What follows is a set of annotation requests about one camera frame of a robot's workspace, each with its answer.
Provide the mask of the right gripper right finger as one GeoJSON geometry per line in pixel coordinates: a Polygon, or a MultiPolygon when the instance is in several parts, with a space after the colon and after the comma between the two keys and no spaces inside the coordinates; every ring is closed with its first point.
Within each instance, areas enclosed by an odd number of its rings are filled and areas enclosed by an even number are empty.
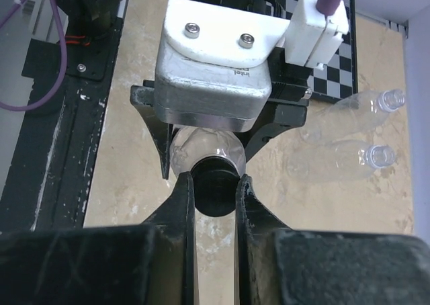
{"type": "Polygon", "coordinates": [[[428,304],[429,246],[398,234],[294,230],[236,189],[236,304],[428,304]]]}

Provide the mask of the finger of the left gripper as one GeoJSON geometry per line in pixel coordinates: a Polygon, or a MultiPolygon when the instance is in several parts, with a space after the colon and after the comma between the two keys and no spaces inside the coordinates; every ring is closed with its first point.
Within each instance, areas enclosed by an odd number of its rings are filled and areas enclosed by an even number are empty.
{"type": "Polygon", "coordinates": [[[162,122],[155,115],[154,108],[139,101],[130,101],[143,119],[155,144],[161,165],[163,179],[169,178],[170,172],[170,145],[173,138],[173,125],[162,122]]]}

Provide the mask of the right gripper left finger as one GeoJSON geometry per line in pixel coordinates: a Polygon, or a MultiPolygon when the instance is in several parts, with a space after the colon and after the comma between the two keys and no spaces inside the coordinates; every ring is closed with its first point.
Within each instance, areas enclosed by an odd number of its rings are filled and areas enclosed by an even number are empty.
{"type": "Polygon", "coordinates": [[[193,181],[141,224],[1,237],[2,304],[194,304],[193,181]]]}

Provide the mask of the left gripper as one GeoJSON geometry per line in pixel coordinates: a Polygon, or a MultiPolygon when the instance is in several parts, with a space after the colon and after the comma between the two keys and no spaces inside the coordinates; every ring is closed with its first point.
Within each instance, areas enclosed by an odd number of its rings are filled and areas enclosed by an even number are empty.
{"type": "Polygon", "coordinates": [[[271,139],[302,127],[310,69],[285,62],[277,47],[254,68],[196,62],[166,46],[154,81],[132,86],[130,102],[168,124],[253,124],[240,133],[249,162],[271,139]]]}

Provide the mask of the small clear plastic bottle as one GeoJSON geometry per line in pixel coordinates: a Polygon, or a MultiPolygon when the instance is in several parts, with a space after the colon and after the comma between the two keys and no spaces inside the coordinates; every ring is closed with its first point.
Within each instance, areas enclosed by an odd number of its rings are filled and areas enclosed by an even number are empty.
{"type": "Polygon", "coordinates": [[[170,146],[170,165],[176,176],[208,157],[226,159],[239,175],[245,173],[245,149],[232,132],[191,126],[177,131],[170,146]]]}

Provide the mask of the black bottle cap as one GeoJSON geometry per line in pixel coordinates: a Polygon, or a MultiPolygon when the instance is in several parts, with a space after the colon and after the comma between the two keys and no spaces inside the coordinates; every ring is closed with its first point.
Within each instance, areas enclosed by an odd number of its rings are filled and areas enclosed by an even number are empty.
{"type": "Polygon", "coordinates": [[[222,217],[235,210],[239,174],[222,157],[206,157],[191,170],[196,209],[209,217],[222,217]]]}

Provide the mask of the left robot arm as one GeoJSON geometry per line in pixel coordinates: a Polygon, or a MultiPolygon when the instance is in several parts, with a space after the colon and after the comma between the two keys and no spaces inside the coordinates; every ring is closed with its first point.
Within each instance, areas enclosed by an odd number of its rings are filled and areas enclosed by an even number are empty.
{"type": "Polygon", "coordinates": [[[168,0],[155,77],[130,90],[164,179],[210,156],[243,174],[269,140],[305,124],[311,70],[286,62],[282,11],[278,0],[168,0]]]}

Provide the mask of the clear bottle back left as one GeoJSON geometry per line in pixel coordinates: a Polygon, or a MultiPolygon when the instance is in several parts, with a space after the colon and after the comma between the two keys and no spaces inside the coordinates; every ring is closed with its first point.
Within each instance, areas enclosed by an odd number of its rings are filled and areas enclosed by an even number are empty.
{"type": "Polygon", "coordinates": [[[381,126],[403,107],[406,95],[400,89],[362,91],[316,112],[299,129],[308,144],[325,144],[381,126]]]}

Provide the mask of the clear bottle back right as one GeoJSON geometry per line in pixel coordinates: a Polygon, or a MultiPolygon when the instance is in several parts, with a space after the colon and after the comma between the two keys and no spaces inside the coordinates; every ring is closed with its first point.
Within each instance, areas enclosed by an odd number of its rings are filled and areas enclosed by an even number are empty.
{"type": "Polygon", "coordinates": [[[395,161],[396,153],[388,145],[342,140],[292,153],[286,160],[286,171],[290,177],[309,183],[350,181],[368,178],[395,161]]]}

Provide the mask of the black white checkerboard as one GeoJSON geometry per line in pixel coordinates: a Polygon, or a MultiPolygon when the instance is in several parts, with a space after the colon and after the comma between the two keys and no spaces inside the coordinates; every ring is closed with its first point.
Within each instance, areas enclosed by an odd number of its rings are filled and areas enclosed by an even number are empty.
{"type": "MultiPolygon", "coordinates": [[[[282,6],[282,17],[290,19],[298,0],[276,0],[282,6]]],[[[355,33],[355,0],[343,0],[349,32],[323,70],[315,69],[308,78],[314,100],[336,103],[358,92],[357,46],[355,33]]]]}

